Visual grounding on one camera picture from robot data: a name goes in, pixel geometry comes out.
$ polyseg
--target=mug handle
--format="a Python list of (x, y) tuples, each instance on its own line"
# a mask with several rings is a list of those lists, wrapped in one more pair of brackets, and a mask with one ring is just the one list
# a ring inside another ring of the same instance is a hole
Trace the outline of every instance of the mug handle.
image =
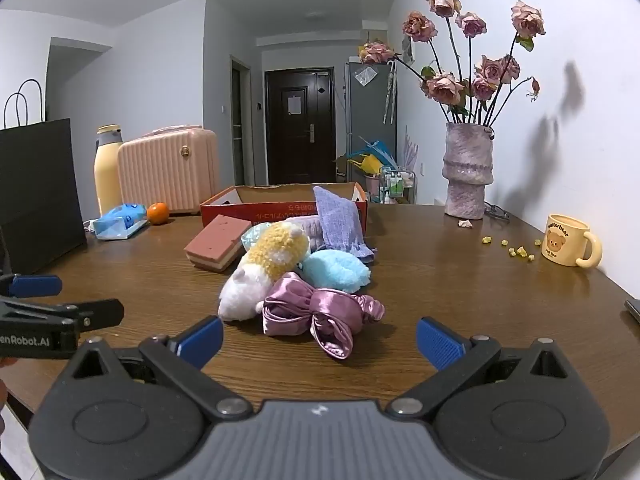
[(600, 263), (600, 260), (602, 259), (602, 243), (600, 242), (600, 239), (590, 231), (585, 231), (584, 237), (591, 242), (591, 256), (588, 260), (578, 258), (575, 261), (575, 264), (587, 269), (589, 267), (595, 267)]

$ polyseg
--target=screw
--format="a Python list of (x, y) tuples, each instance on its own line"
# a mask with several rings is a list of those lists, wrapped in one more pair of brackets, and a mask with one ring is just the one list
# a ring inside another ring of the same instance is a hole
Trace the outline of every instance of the screw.
[(422, 409), (422, 403), (411, 397), (401, 397), (391, 402), (391, 409), (398, 415), (415, 415)]
[(249, 409), (249, 403), (239, 397), (229, 397), (220, 400), (216, 409), (223, 415), (240, 415)]

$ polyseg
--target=blue gripper pad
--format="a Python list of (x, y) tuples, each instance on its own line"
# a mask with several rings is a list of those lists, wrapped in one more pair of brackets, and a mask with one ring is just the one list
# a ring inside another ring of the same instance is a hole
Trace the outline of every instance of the blue gripper pad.
[(62, 280), (57, 276), (16, 276), (9, 285), (13, 298), (40, 298), (57, 296), (62, 291)]
[(224, 328), (216, 316), (209, 316), (175, 338), (175, 354), (202, 370), (222, 348)]
[(420, 353), (438, 371), (460, 359), (471, 348), (468, 339), (431, 317), (423, 317), (418, 321), (415, 339)]

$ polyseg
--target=yellow mug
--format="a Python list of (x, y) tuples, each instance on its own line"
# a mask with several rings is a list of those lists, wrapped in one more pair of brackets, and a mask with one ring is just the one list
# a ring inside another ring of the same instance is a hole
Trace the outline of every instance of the yellow mug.
[[(587, 240), (591, 242), (591, 256), (583, 260)], [(570, 216), (549, 215), (542, 255), (567, 267), (595, 267), (602, 259), (602, 243), (584, 222)]]

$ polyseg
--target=table surface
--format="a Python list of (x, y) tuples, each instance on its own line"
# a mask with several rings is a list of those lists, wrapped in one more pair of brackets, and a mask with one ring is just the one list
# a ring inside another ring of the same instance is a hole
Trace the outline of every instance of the table surface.
[[(125, 242), (89, 243), (51, 270), (63, 280), (52, 301), (119, 298), (126, 315), (102, 330), (112, 346), (135, 346), (149, 335), (174, 335), (215, 313), (226, 277), (195, 269), (184, 246), (202, 228), (199, 217), (175, 218)], [(491, 235), (485, 245), (481, 238)], [(367, 243), (378, 248), (366, 291), (386, 306), (379, 324), (356, 336), (344, 362), (329, 358), (310, 335), (269, 338), (259, 319), (227, 325), (220, 353), (204, 371), (257, 407), (264, 398), (386, 402), (435, 370), (415, 347), (415, 325), (432, 316), (456, 332), (485, 333), (504, 346), (527, 347), (539, 336), (560, 344), (603, 407), (610, 452), (640, 433), (640, 326), (628, 298), (599, 270), (562, 267), (534, 246), (539, 231), (512, 219), (485, 218), (462, 229), (443, 208), (371, 205)], [(508, 255), (523, 245), (533, 262)], [(37, 408), (62, 362), (23, 360), (2, 370), (9, 389)]]

